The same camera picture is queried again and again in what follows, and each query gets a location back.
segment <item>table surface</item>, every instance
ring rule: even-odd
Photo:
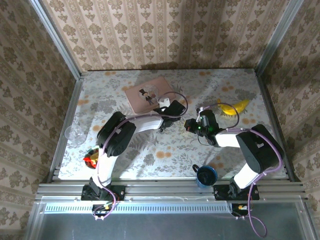
[[[235,104],[244,99],[250,102],[240,113],[239,127],[251,128],[263,124],[273,135],[267,110],[253,69],[211,70],[128,70],[88,72],[75,110],[73,124],[85,132],[81,145],[68,141],[58,177],[61,180],[88,180],[94,173],[83,160],[86,152],[97,145],[97,133],[111,117],[120,111],[134,115],[125,90],[163,76],[174,91],[187,96],[188,112],[172,127],[160,133],[149,130],[135,134],[114,166],[112,177],[121,179],[155,179],[195,177],[192,165],[210,165],[219,179],[233,177],[246,163],[239,148],[201,145],[197,135],[184,129],[186,119],[196,118],[196,108],[222,102]],[[213,113],[221,128],[232,126],[235,116],[219,107]],[[286,178],[284,168],[267,178]]]

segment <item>glass cup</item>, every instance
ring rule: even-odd
[[[64,136],[74,144],[83,144],[86,141],[85,131],[78,125],[72,124],[64,131]]]

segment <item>blue mug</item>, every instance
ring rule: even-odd
[[[192,165],[193,171],[196,173],[196,183],[200,188],[207,188],[215,184],[218,179],[217,171],[211,166]]]

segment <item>purple cable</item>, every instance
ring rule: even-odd
[[[254,233],[260,237],[260,238],[265,238],[267,235],[268,235],[268,231],[267,231],[267,228],[266,228],[266,225],[257,217],[255,216],[251,216],[251,213],[250,213],[250,199],[251,199],[251,195],[252,195],[252,191],[254,189],[254,185],[263,177],[263,176],[266,176],[267,174],[270,174],[270,173],[273,173],[273,172],[276,172],[278,170],[280,170],[283,166],[283,163],[282,163],[282,157],[281,157],[281,154],[280,152],[277,150],[277,148],[275,147],[275,145],[272,144],[272,142],[266,138],[264,135],[262,135],[260,132],[258,131],[255,131],[255,130],[252,130],[252,129],[247,129],[247,128],[234,128],[234,129],[228,129],[227,130],[228,132],[251,132],[257,136],[259,136],[260,138],[262,138],[267,144],[269,144],[269,146],[272,148],[272,150],[274,151],[274,153],[276,154],[278,160],[279,160],[279,165],[276,167],[276,168],[273,168],[273,169],[270,169],[270,170],[265,170],[263,173],[261,173],[260,175],[258,175],[258,177],[253,181],[253,183],[251,184],[250,186],[250,190],[249,190],[249,194],[248,194],[248,218],[249,218],[249,221],[250,221],[250,224],[251,224],[251,227],[254,231]],[[258,220],[258,222],[261,223],[261,225],[263,226],[264,228],[264,235],[260,235],[253,222],[252,222],[252,219],[256,219]]]
[[[226,103],[226,102],[216,102],[216,103],[213,103],[213,104],[211,104],[209,106],[204,107],[203,110],[209,109],[209,108],[211,108],[213,106],[217,106],[217,105],[227,105],[227,106],[233,108],[233,110],[235,111],[236,116],[237,116],[237,121],[236,121],[235,125],[228,127],[228,129],[235,128],[238,125],[239,121],[240,121],[240,116],[239,116],[239,113],[238,113],[237,109],[234,106],[232,106],[231,104]]]
[[[109,137],[105,140],[105,142],[104,142],[104,144],[103,144],[102,153],[105,152],[105,149],[106,149],[106,147],[107,147],[110,139],[111,139],[112,136],[116,133],[116,131],[117,131],[122,125],[124,125],[125,123],[127,123],[127,122],[130,121],[130,120],[142,119],[142,118],[149,118],[149,117],[160,117],[160,118],[162,118],[162,117],[167,117],[167,118],[173,118],[173,119],[175,119],[175,118],[179,118],[179,117],[182,117],[183,115],[185,115],[186,112],[188,111],[188,107],[189,107],[187,98],[186,98],[183,94],[181,94],[181,93],[179,93],[179,92],[176,92],[176,91],[168,91],[168,92],[166,92],[165,94],[163,94],[161,97],[159,97],[159,99],[161,99],[164,95],[167,95],[167,94],[178,94],[178,95],[180,95],[181,97],[184,98],[186,106],[185,106],[184,112],[183,112],[181,115],[171,116],[171,115],[165,115],[165,114],[151,113],[151,114],[143,114],[143,115],[137,115],[137,116],[129,117],[129,118],[127,118],[126,120],[120,122],[119,125],[114,128],[114,130],[111,132],[111,134],[109,135]],[[105,219],[105,218],[108,217],[108,216],[112,213],[112,211],[115,209],[115,207],[116,207],[116,201],[117,201],[117,200],[116,200],[115,194],[114,194],[110,189],[104,187],[104,186],[103,186],[103,183],[102,183],[101,180],[100,180],[100,177],[99,177],[99,161],[98,161],[97,164],[96,164],[96,169],[97,169],[97,178],[98,178],[98,181],[99,181],[100,185],[102,186],[102,188],[103,188],[104,190],[108,191],[108,192],[111,194],[112,198],[113,198],[111,210],[110,210],[106,215],[104,215],[104,216],[101,217],[101,219]],[[93,211],[93,215],[94,215],[94,216],[96,216],[96,210],[99,209],[100,207],[101,207],[101,206],[98,206],[98,207]]]

